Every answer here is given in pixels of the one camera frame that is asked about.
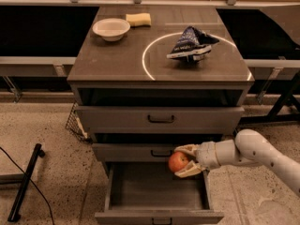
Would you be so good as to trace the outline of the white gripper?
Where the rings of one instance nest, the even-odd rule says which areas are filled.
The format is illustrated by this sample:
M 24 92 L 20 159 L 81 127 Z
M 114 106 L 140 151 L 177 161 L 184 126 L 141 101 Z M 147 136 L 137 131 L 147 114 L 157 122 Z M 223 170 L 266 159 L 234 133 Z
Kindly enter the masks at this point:
M 204 170 L 213 170 L 220 167 L 217 158 L 216 144 L 214 142 L 203 142 L 201 144 L 186 144 L 177 146 L 175 152 L 182 152 L 189 156 L 196 156 L 195 161 L 191 160 L 187 166 L 174 174 L 180 178 L 190 177 L 201 173 Z

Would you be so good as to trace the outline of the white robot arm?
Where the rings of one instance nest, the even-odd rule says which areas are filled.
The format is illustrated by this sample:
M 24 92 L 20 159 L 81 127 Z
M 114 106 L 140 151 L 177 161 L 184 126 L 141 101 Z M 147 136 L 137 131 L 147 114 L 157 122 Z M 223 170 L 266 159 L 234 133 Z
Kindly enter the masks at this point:
M 193 159 L 174 174 L 189 177 L 221 166 L 265 166 L 300 196 L 300 164 L 279 152 L 263 135 L 252 129 L 239 131 L 233 140 L 187 144 L 175 148 Z

